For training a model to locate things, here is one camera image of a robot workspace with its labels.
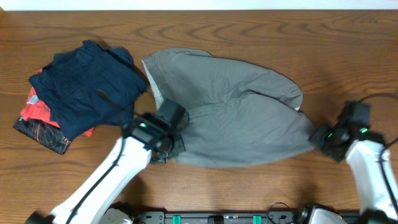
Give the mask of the grey shorts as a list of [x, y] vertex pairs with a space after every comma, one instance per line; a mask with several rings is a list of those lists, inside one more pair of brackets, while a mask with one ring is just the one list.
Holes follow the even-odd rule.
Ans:
[[142, 63], [156, 104], [170, 99], [188, 112], [175, 162], [246, 167], [312, 150], [303, 93], [284, 75], [186, 48], [160, 50]]

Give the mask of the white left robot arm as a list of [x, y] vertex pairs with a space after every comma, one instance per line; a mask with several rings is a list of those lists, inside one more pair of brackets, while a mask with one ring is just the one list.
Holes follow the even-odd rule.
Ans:
[[122, 136], [88, 179], [48, 216], [34, 212], [27, 223], [99, 223], [114, 199], [149, 164], [164, 164], [185, 149], [180, 131], [186, 112], [145, 113], [123, 127]]

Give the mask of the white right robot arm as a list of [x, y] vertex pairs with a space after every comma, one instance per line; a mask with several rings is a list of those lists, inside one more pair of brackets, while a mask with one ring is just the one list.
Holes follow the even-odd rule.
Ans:
[[359, 196], [359, 223], [397, 223], [397, 182], [383, 135], [365, 125], [326, 124], [309, 141], [336, 162], [349, 165]]

